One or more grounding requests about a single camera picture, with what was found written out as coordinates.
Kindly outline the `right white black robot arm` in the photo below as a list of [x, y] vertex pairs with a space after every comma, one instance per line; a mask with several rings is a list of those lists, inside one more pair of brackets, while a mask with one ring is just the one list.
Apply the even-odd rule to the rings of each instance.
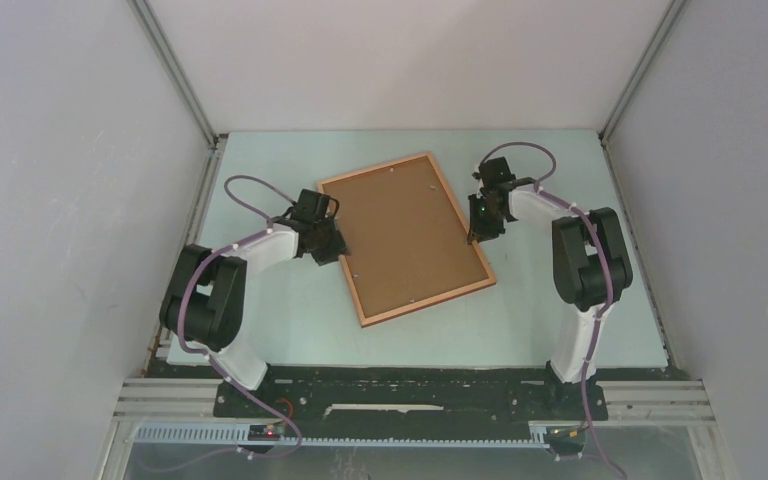
[[633, 280], [618, 214], [611, 208], [585, 210], [533, 178], [517, 178], [504, 157], [482, 161], [473, 177], [478, 190], [468, 196], [470, 242], [496, 239], [516, 221], [548, 231], [555, 290], [575, 313], [561, 327], [541, 402], [551, 416], [566, 418], [593, 384], [602, 323]]

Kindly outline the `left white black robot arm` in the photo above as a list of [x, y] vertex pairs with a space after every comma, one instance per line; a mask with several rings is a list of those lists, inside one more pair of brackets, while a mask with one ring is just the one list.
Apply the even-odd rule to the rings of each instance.
[[246, 283], [305, 255], [323, 266], [348, 254], [337, 225], [340, 207], [336, 198], [304, 189], [264, 229], [218, 249], [188, 244], [177, 258], [159, 322], [183, 351], [204, 357], [226, 382], [241, 386], [237, 402], [252, 416], [272, 411], [276, 390], [263, 381], [267, 362], [242, 333]]

